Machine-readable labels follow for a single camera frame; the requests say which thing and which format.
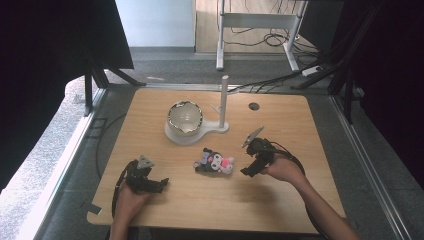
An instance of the white pole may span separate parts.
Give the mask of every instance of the white pole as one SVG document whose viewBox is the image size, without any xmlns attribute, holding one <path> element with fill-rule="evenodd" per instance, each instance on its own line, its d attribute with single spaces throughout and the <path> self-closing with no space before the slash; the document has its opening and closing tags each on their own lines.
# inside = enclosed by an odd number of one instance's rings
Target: white pole
<svg viewBox="0 0 424 240">
<path fill-rule="evenodd" d="M 225 111 L 227 108 L 228 75 L 222 77 L 221 86 L 221 108 L 219 110 L 219 127 L 223 128 L 225 123 Z"/>
</svg>

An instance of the wrist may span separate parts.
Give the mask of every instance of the wrist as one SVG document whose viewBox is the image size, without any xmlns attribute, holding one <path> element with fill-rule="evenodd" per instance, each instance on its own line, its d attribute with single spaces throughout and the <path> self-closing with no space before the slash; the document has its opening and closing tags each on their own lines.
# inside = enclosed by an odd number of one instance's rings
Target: wrist
<svg viewBox="0 0 424 240">
<path fill-rule="evenodd" d="M 289 182 L 298 190 L 305 189 L 309 186 L 309 181 L 305 175 L 298 175 Z"/>
</svg>

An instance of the toy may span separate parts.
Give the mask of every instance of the toy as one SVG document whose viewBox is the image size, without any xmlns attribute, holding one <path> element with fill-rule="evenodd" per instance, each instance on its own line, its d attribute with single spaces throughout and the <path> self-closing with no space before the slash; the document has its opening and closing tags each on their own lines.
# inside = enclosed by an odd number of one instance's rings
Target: toy
<svg viewBox="0 0 424 240">
<path fill-rule="evenodd" d="M 225 174 L 232 172 L 235 161 L 233 157 L 224 158 L 220 153 L 208 148 L 204 148 L 202 154 L 203 158 L 193 164 L 196 172 L 222 172 Z"/>
</svg>

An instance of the wall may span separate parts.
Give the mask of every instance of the wall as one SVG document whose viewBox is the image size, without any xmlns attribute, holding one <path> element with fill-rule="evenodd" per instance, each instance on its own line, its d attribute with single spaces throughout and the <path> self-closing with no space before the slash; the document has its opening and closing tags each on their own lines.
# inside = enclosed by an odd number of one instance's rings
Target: wall
<svg viewBox="0 0 424 240">
<path fill-rule="evenodd" d="M 130 47 L 194 47 L 194 0 L 116 0 Z"/>
</svg>

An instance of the wooden table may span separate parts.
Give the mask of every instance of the wooden table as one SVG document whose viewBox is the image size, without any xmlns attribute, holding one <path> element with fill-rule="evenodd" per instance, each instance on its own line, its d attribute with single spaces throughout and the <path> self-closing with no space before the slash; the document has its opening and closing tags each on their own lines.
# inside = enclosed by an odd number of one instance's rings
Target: wooden table
<svg viewBox="0 0 424 240">
<path fill-rule="evenodd" d="M 92 224 L 112 223 L 114 185 L 126 164 L 141 154 L 155 163 L 149 179 L 170 178 L 134 219 L 137 226 L 316 233 L 304 203 L 288 183 L 269 176 L 243 175 L 240 169 L 254 160 L 241 148 L 247 135 L 265 126 L 258 137 L 286 147 L 303 164 L 312 185 L 345 216 L 307 100 L 303 96 L 237 93 L 228 96 L 226 133 L 209 133 L 200 141 L 180 146 L 164 132 L 169 108 L 178 101 L 197 103 L 203 116 L 219 120 L 210 106 L 219 106 L 219 92 L 141 89 L 135 93 L 115 147 L 93 199 L 100 214 L 88 213 Z M 259 104 L 253 111 L 250 103 Z M 235 158 L 231 175 L 199 174 L 193 162 L 204 147 Z"/>
</svg>

